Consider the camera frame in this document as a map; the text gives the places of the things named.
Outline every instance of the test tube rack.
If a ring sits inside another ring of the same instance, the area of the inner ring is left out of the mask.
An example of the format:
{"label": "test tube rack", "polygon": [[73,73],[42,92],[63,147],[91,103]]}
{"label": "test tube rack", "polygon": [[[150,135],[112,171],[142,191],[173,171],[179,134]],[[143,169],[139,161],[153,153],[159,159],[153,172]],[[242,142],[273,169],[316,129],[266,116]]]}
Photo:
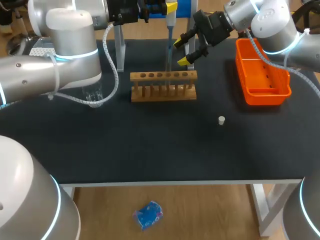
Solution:
{"label": "test tube rack", "polygon": [[131,102],[196,100],[197,71],[131,72]]}

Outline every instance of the robotic arm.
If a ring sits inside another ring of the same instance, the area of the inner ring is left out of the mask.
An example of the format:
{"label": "robotic arm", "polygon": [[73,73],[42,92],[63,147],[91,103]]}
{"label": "robotic arm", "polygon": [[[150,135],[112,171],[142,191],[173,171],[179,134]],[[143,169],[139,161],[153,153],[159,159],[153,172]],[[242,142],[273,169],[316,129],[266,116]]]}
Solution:
{"label": "robotic arm", "polygon": [[56,56],[0,58],[0,106],[31,96],[94,84],[101,78],[95,30],[169,15],[165,0],[29,0],[33,30],[50,36]]}
{"label": "robotic arm", "polygon": [[193,15],[194,28],[183,33],[175,42],[179,48],[195,34],[200,47],[178,63],[189,65],[208,54],[207,46],[216,46],[236,30],[243,32],[251,26],[254,36],[273,62],[283,64],[286,54],[287,66],[320,72],[320,35],[305,35],[297,31],[285,0],[231,0],[224,5],[224,12],[209,16],[203,11]]}

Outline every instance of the orange basket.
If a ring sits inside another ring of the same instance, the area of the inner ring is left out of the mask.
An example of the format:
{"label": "orange basket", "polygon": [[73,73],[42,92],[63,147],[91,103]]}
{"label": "orange basket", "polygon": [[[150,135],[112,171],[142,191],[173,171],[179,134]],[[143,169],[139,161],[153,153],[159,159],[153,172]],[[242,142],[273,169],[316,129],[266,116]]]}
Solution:
{"label": "orange basket", "polygon": [[[259,42],[254,39],[263,56]],[[281,105],[291,95],[290,74],[288,71],[270,66],[263,62],[250,39],[236,41],[236,68],[247,104],[256,106]]]}

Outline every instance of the floor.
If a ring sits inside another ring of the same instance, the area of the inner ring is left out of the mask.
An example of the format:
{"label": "floor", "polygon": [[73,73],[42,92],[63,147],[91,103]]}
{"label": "floor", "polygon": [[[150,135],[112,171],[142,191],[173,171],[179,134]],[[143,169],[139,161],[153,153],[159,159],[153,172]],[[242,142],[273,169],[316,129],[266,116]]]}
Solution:
{"label": "floor", "polygon": [[[226,0],[199,0],[199,9],[222,11]],[[293,0],[291,10],[300,6]],[[185,31],[186,19],[178,19],[174,38]],[[123,27],[126,39],[163,39],[165,21],[151,19]],[[100,39],[103,31],[97,31]],[[0,56],[11,36],[0,36]],[[268,192],[272,185],[265,185]],[[251,190],[247,185],[144,186],[78,188],[75,192],[82,232],[80,240],[260,240]],[[164,217],[142,232],[132,214],[149,201],[158,202]],[[284,240],[282,229],[269,238]]]}

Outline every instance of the black tabletop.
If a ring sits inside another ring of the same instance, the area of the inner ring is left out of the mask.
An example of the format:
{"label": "black tabletop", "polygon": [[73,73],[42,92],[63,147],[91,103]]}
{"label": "black tabletop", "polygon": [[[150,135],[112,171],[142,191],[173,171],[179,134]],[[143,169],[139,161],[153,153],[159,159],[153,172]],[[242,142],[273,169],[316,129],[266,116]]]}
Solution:
{"label": "black tabletop", "polygon": [[[316,94],[292,75],[283,105],[246,105],[233,39],[196,62],[197,100],[131,103],[130,72],[163,71],[166,44],[126,41],[119,90],[102,107],[24,100],[0,111],[0,135],[24,145],[61,184],[299,179],[320,167]],[[115,60],[114,43],[108,46]],[[106,96],[114,77],[101,43],[99,52]],[[182,56],[175,50],[173,62]],[[68,93],[81,97],[80,89]]]}

